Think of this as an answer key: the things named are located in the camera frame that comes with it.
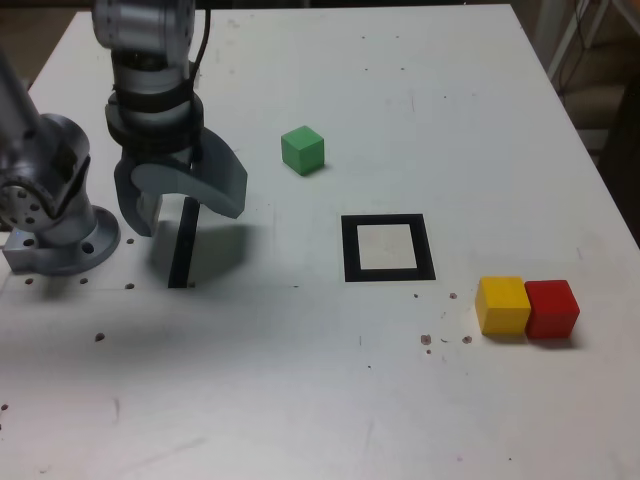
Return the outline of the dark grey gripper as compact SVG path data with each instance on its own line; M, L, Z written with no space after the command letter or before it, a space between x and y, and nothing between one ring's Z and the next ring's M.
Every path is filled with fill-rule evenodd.
M231 147L203 129L201 156L192 147L176 152L123 148L114 169L118 204L128 225L142 237L156 232L161 195L192 197L219 215L236 219L245 208L248 174Z

